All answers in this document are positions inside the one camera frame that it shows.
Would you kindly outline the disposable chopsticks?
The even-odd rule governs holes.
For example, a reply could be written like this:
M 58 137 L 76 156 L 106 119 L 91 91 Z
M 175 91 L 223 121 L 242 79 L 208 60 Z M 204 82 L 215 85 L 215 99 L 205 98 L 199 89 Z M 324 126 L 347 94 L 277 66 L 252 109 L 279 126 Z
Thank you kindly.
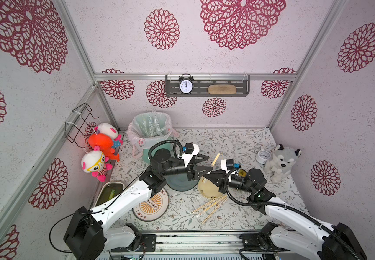
M 219 158 L 220 155 L 221 155 L 221 154 L 218 153 L 218 154 L 215 156 L 215 158 L 214 158 L 214 160 L 213 160 L 213 162 L 212 162 L 212 164 L 211 164 L 211 167 L 214 167 L 214 166 L 216 165 L 216 162 L 218 161 L 218 158 Z

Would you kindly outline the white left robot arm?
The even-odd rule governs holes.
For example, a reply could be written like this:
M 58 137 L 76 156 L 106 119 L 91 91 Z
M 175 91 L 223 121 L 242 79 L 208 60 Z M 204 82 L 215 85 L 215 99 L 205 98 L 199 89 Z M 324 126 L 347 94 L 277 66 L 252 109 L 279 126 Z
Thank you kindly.
M 128 211 L 159 193 L 167 184 L 166 177 L 182 174 L 188 180 L 198 180 L 212 171 L 211 166 L 200 163 L 209 156 L 200 154 L 197 145 L 193 150 L 182 149 L 172 156 L 167 149 L 150 155 L 150 165 L 134 184 L 119 196 L 90 210 L 81 207 L 69 223 L 64 242 L 78 260 L 95 260 L 105 250 L 127 249 L 135 251 L 142 243 L 142 233 L 133 225 L 113 228 L 113 224 Z

